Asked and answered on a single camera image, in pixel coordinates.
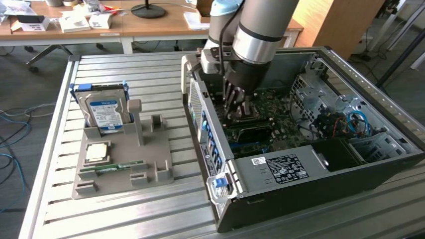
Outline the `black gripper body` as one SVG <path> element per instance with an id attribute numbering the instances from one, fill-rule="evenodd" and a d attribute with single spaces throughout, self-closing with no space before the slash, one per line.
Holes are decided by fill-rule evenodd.
<path id="1" fill-rule="evenodd" d="M 230 61 L 226 81 L 246 92 L 254 92 L 260 86 L 270 69 L 267 64 L 251 64 L 244 61 Z"/>

